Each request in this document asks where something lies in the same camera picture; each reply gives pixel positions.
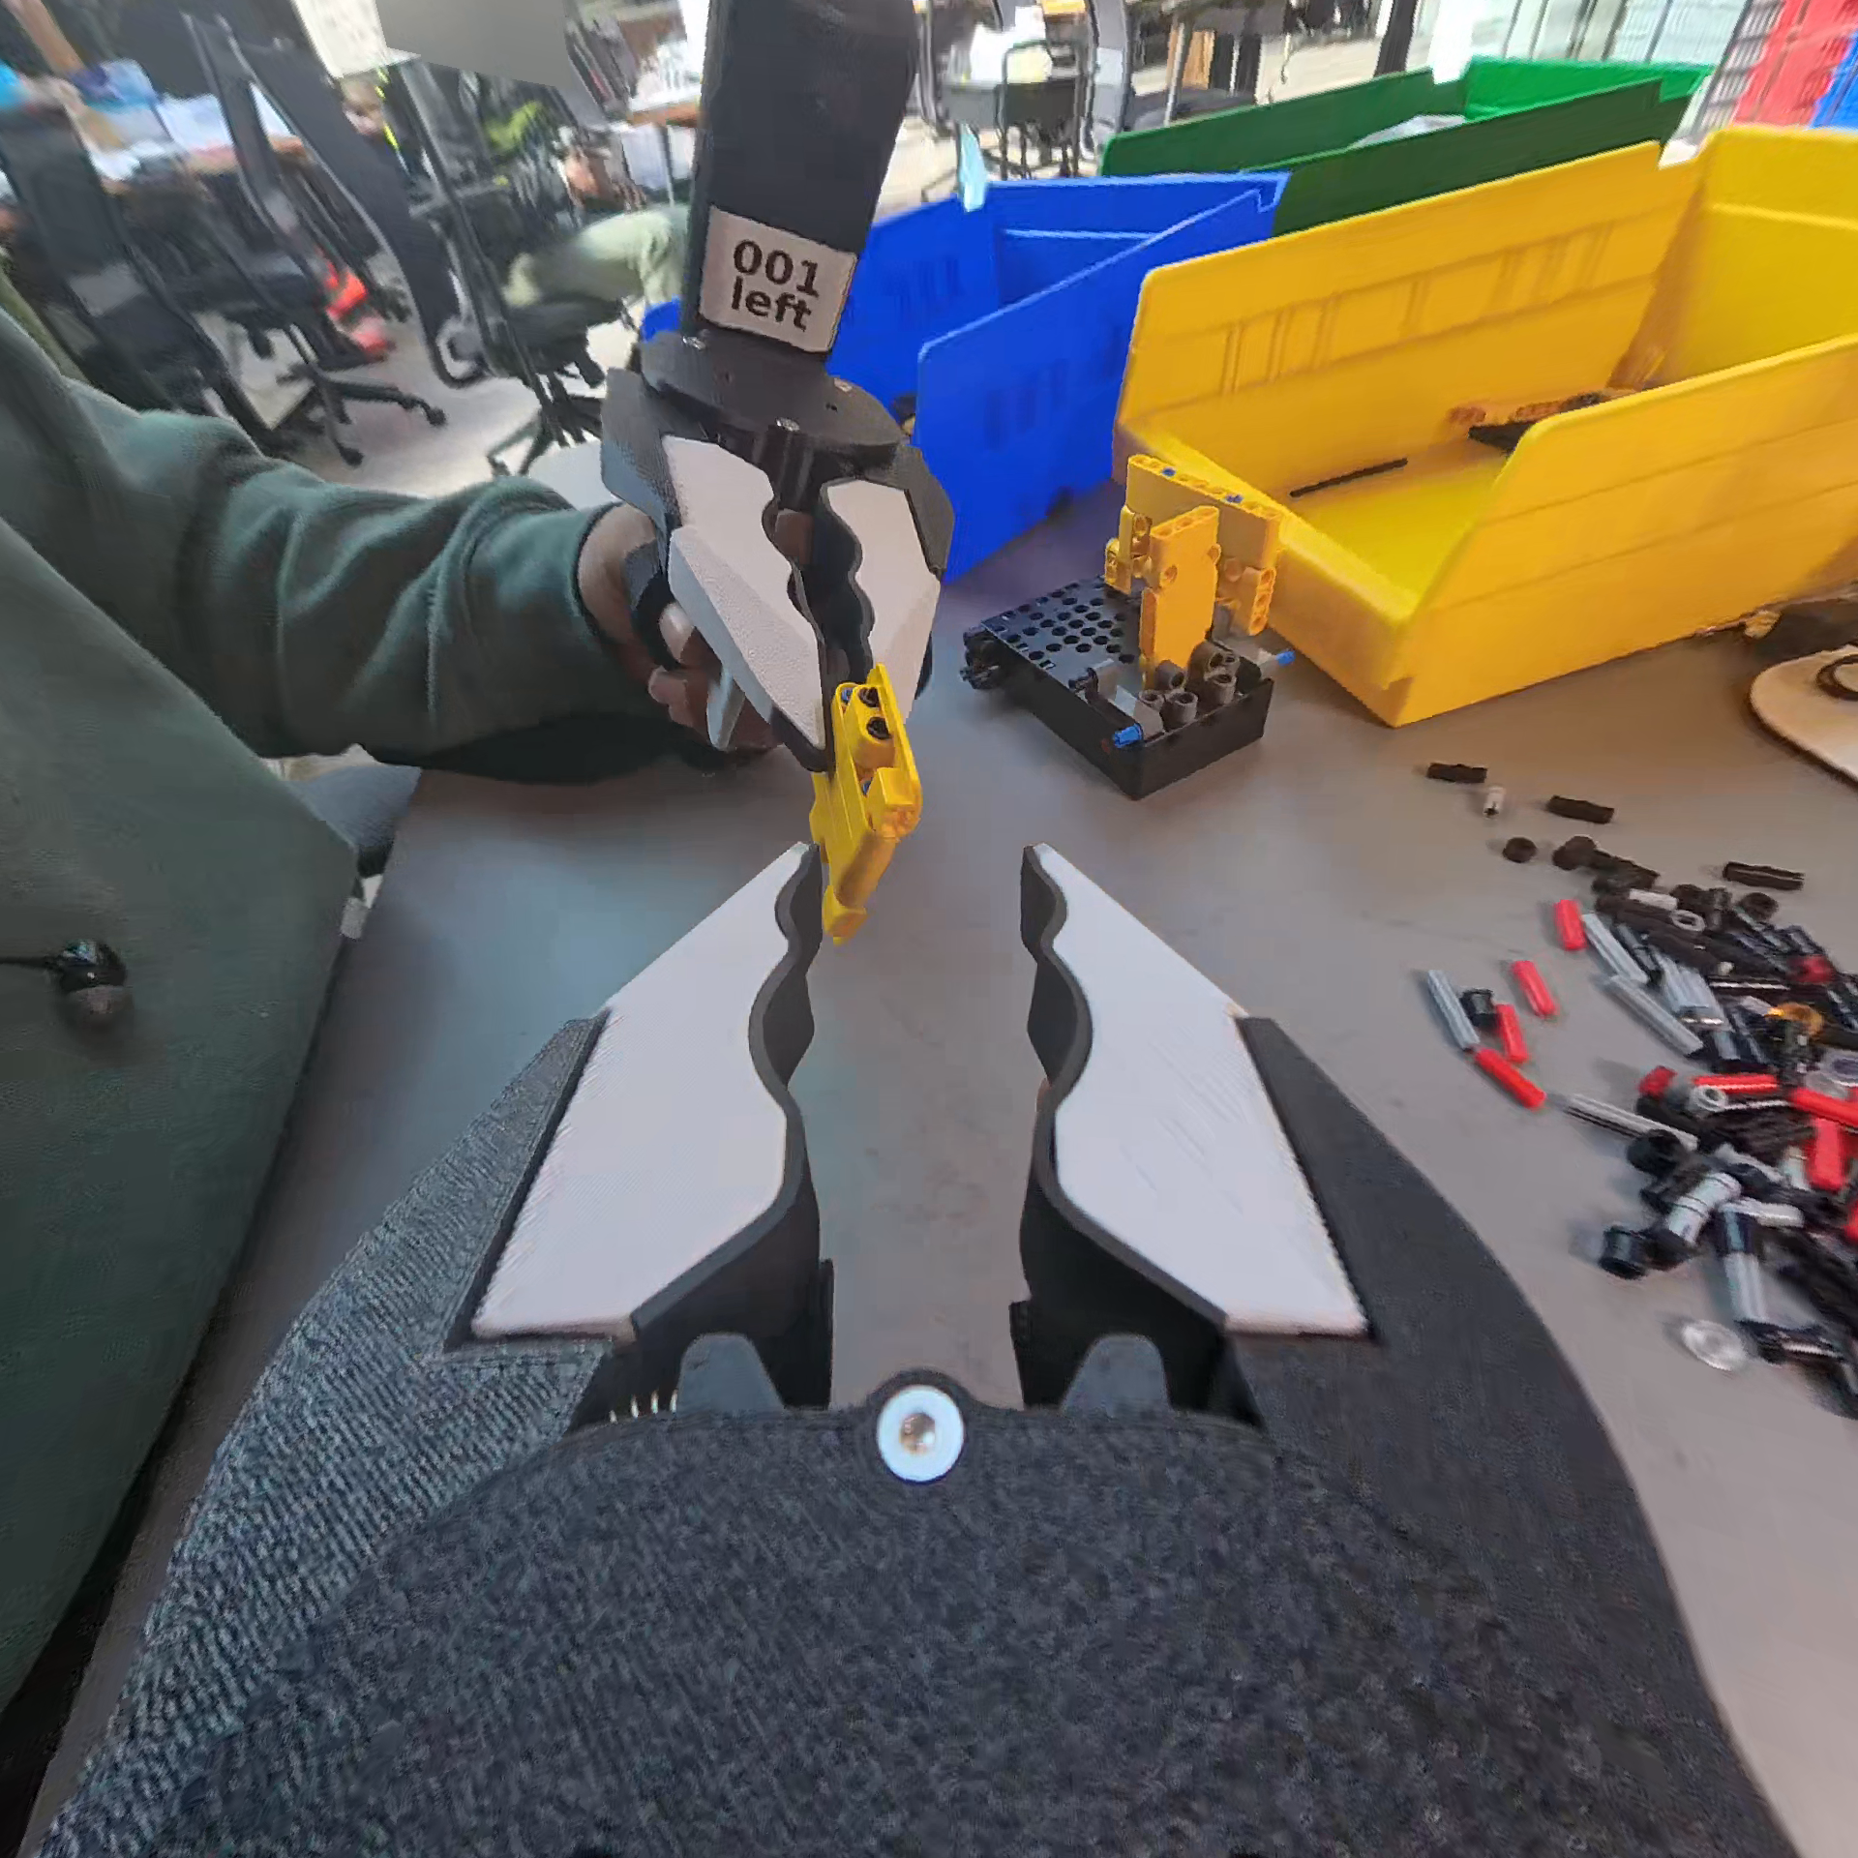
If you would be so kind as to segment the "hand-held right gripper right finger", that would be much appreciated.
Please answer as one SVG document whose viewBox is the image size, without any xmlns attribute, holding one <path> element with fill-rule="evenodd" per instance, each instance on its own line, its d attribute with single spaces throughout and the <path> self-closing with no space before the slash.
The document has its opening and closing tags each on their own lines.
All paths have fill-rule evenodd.
<svg viewBox="0 0 1858 1858">
<path fill-rule="evenodd" d="M 1216 1335 L 1368 1335 L 1239 1003 L 1050 846 L 1022 851 L 1020 940 L 1062 1230 Z"/>
</svg>

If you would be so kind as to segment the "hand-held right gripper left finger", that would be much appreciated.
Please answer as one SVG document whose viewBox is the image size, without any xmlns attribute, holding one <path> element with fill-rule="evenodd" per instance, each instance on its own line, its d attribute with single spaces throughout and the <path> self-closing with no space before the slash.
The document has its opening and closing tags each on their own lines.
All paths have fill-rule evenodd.
<svg viewBox="0 0 1858 1858">
<path fill-rule="evenodd" d="M 605 1002 L 472 1339 L 640 1340 L 777 1234 L 817 1247 L 791 1078 L 821 879 L 813 846 L 780 851 Z"/>
</svg>

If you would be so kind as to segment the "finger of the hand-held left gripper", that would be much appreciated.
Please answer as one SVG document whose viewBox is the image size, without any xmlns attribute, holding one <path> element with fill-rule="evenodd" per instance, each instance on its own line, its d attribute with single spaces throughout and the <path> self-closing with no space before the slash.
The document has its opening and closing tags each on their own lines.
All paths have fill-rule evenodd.
<svg viewBox="0 0 1858 1858">
<path fill-rule="evenodd" d="M 774 485 L 714 443 L 665 436 L 677 504 L 665 583 L 700 661 L 660 676 L 669 716 L 712 749 L 742 749 L 754 716 L 811 775 L 832 763 L 832 675 L 840 648 L 808 610 L 800 572 L 775 546 Z"/>
<path fill-rule="evenodd" d="M 882 670 L 899 713 L 910 713 L 931 655 L 942 578 L 909 496 L 877 481 L 828 482 L 811 542 L 811 565 L 823 575 L 818 615 L 853 676 L 862 683 Z"/>
</svg>

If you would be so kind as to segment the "yellow lego subassembly blue pins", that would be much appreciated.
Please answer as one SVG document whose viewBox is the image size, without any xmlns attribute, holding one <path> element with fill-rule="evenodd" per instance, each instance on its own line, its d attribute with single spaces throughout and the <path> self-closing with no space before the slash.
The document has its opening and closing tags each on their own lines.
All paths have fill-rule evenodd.
<svg viewBox="0 0 1858 1858">
<path fill-rule="evenodd" d="M 895 847 L 922 820 L 922 780 L 894 679 L 876 663 L 828 698 L 828 771 L 813 777 L 808 836 L 823 861 L 821 926 L 849 942 Z"/>
</svg>

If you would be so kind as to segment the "person's left forearm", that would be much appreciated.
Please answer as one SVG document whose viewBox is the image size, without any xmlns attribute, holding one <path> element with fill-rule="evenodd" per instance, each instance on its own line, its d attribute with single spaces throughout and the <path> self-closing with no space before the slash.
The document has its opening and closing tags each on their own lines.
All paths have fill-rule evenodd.
<svg viewBox="0 0 1858 1858">
<path fill-rule="evenodd" d="M 4 316 L 4 702 L 190 693 L 262 758 L 596 782 L 684 743 L 577 596 L 600 517 L 526 481 L 342 487 L 119 406 Z"/>
</svg>

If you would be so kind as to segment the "lego model on black base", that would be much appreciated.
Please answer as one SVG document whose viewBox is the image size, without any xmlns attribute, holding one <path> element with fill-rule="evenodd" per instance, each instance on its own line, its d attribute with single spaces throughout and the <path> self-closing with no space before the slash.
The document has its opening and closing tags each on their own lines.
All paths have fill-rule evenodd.
<svg viewBox="0 0 1858 1858">
<path fill-rule="evenodd" d="M 1132 453 L 1099 578 L 964 633 L 962 679 L 1028 709 L 1131 799 L 1255 746 L 1285 655 L 1257 646 L 1285 509 Z"/>
</svg>

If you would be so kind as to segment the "pile of small lego pieces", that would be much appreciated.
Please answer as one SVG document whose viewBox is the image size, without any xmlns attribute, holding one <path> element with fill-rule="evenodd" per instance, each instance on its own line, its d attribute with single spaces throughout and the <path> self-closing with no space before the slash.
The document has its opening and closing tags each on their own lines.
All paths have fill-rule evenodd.
<svg viewBox="0 0 1858 1858">
<path fill-rule="evenodd" d="M 1672 887 L 1600 846 L 1612 808 L 1549 797 L 1576 824 L 1556 846 L 1511 836 L 1507 865 L 1546 861 L 1581 896 L 1556 896 L 1549 944 L 1590 968 L 1600 999 L 1652 1036 L 1664 1064 L 1612 1104 L 1552 1094 L 1528 1031 L 1565 1020 L 1542 963 L 1501 960 L 1497 989 L 1419 989 L 1450 1048 L 1520 1110 L 1558 1110 L 1620 1143 L 1639 1212 L 1602 1229 L 1592 1265 L 1612 1281 L 1708 1268 L 1723 1318 L 1686 1318 L 1678 1347 L 1717 1373 L 1766 1364 L 1854 1414 L 1853 971 L 1779 920 L 1805 877 L 1728 861 L 1711 887 Z"/>
</svg>

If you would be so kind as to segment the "lego tracked assembly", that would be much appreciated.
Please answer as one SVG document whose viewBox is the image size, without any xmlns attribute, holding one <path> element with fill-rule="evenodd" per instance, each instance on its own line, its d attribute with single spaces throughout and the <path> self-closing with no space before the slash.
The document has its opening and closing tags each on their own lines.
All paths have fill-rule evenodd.
<svg viewBox="0 0 1858 1858">
<path fill-rule="evenodd" d="M 1511 455 L 1520 447 L 1525 431 L 1544 422 L 1576 413 L 1592 406 L 1612 406 L 1639 394 L 1639 387 L 1602 387 L 1580 394 L 1556 394 L 1538 401 L 1479 401 L 1451 406 L 1446 425 L 1451 431 L 1465 434 L 1470 443 Z"/>
</svg>

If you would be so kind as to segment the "person's left hand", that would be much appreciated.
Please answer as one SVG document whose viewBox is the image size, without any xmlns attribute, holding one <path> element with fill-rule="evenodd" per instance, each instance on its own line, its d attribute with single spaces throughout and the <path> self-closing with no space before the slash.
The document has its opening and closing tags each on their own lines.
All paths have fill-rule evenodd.
<svg viewBox="0 0 1858 1858">
<path fill-rule="evenodd" d="M 745 709 L 721 743 L 708 726 L 708 699 L 721 686 L 721 663 L 708 642 L 671 600 L 659 600 L 646 579 L 659 570 L 659 531 L 631 504 L 614 500 L 587 528 L 577 555 L 577 596 L 596 638 L 633 685 L 678 731 L 724 757 L 761 757 L 775 732 Z"/>
</svg>

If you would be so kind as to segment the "blue storage bin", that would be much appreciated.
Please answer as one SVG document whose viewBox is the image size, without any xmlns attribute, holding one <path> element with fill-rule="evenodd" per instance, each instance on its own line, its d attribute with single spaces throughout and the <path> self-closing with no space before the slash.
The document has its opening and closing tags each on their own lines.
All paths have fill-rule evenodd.
<svg viewBox="0 0 1858 1858">
<path fill-rule="evenodd" d="M 957 579 L 1112 472 L 1132 316 L 1153 268 L 1257 245 L 1285 171 L 994 182 L 868 239 L 832 370 L 913 413 Z"/>
</svg>

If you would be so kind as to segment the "black office chair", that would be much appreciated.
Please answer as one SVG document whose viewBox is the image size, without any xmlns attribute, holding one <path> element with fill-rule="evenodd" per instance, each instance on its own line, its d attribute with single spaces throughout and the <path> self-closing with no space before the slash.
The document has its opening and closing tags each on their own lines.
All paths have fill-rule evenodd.
<svg viewBox="0 0 1858 1858">
<path fill-rule="evenodd" d="M 184 24 L 215 87 L 247 213 L 259 228 L 255 249 L 239 236 L 218 239 L 243 292 L 225 316 L 244 329 L 255 352 L 267 338 L 289 341 L 295 352 L 289 381 L 300 381 L 312 392 L 312 406 L 321 413 L 319 429 L 342 464 L 363 462 L 363 453 L 346 436 L 352 404 L 395 406 L 421 413 L 430 429 L 443 429 L 449 416 L 438 406 L 395 387 L 360 381 L 369 360 L 333 320 L 332 292 L 324 290 L 315 263 L 319 245 L 295 210 L 282 161 L 264 134 L 247 62 L 218 20 L 202 24 L 195 15 L 184 15 Z"/>
<path fill-rule="evenodd" d="M 492 477 L 523 477 L 553 450 L 591 439 L 600 370 L 590 338 L 626 310 L 595 296 L 518 304 L 508 279 L 585 225 L 562 171 L 563 115 L 534 85 L 485 79 L 429 59 L 386 74 L 386 126 L 405 168 L 411 221 L 434 245 L 451 292 L 426 338 L 451 389 L 513 381 L 530 397 L 526 425 L 492 443 Z"/>
</svg>

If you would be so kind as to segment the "black earbud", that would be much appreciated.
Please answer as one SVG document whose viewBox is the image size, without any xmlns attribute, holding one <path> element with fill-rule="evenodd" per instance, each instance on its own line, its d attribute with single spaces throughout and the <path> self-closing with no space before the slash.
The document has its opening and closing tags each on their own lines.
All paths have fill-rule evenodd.
<svg viewBox="0 0 1858 1858">
<path fill-rule="evenodd" d="M 127 966 L 107 942 L 68 942 L 49 958 L 49 971 L 68 1023 L 101 1031 L 127 1016 Z"/>
</svg>

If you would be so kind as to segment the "green storage bin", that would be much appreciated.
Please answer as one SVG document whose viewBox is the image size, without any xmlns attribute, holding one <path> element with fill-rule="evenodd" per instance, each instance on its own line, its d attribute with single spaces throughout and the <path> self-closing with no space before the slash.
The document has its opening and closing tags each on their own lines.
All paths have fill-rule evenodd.
<svg viewBox="0 0 1858 1858">
<path fill-rule="evenodd" d="M 1455 79 L 1405 71 L 1123 130 L 1098 171 L 1284 173 L 1273 232 L 1285 239 L 1618 149 L 1664 145 L 1710 74 L 1708 64 L 1472 59 Z"/>
</svg>

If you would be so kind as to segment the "pale document stand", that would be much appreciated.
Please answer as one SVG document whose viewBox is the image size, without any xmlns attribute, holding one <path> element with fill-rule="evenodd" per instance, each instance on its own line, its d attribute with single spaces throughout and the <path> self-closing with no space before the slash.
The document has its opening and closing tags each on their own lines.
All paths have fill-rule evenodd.
<svg viewBox="0 0 1858 1858">
<path fill-rule="evenodd" d="M 1770 663 L 1748 709 L 1777 743 L 1854 787 L 1854 646 Z"/>
</svg>

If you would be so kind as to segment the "shelf of coloured bins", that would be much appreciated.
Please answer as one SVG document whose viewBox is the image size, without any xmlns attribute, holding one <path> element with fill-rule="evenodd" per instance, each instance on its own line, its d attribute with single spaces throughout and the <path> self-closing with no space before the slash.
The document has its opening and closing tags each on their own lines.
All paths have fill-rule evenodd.
<svg viewBox="0 0 1858 1858">
<path fill-rule="evenodd" d="M 1853 130 L 1854 2 L 1742 6 L 1685 134 L 1731 126 Z"/>
</svg>

